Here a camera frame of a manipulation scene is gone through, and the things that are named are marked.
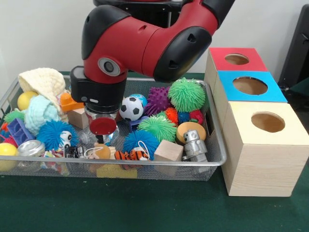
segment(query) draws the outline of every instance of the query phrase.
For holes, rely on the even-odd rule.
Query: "cream knitted hat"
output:
[[[18,81],[24,92],[35,91],[50,100],[61,119],[68,121],[68,116],[63,113],[56,98],[57,95],[64,92],[66,86],[61,73],[55,69],[38,68],[19,74]]]

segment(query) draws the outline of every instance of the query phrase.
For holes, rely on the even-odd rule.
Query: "soccer ball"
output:
[[[134,98],[140,99],[143,107],[145,107],[147,105],[147,103],[148,103],[147,99],[143,95],[141,95],[141,94],[137,94],[137,93],[136,94],[131,94],[129,97],[134,97]]]
[[[144,108],[139,99],[128,97],[123,99],[119,113],[124,120],[136,121],[144,113]]]

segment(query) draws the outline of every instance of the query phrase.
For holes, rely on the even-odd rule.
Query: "round hole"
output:
[[[228,54],[225,57],[225,60],[229,62],[230,64],[235,64],[235,65],[244,65],[244,64],[249,63],[249,59],[246,56],[242,54],[237,54],[237,53]]]
[[[250,95],[261,95],[267,92],[267,85],[254,77],[243,76],[235,79],[233,85],[240,92]]]
[[[271,112],[259,112],[253,115],[251,122],[257,128],[270,133],[279,132],[285,127],[283,118]]]

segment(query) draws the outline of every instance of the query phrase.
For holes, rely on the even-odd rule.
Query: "black joint cover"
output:
[[[83,66],[76,66],[70,73],[70,82],[71,96],[76,102],[120,108],[125,93],[126,80],[116,84],[97,83],[84,75]]]
[[[154,79],[172,82],[184,75],[211,43],[211,35],[201,27],[180,32],[165,49],[154,70]]]
[[[93,9],[86,18],[82,35],[82,58],[87,59],[102,34],[113,24],[131,16],[117,7],[102,5]]]
[[[218,28],[224,21],[235,0],[203,0],[202,5],[206,6],[217,18]]]

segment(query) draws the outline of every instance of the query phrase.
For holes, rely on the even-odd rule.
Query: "light blue knitted cloth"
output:
[[[38,95],[31,99],[25,113],[26,128],[35,136],[37,136],[41,126],[43,126],[45,122],[61,120],[53,103],[42,95]]]

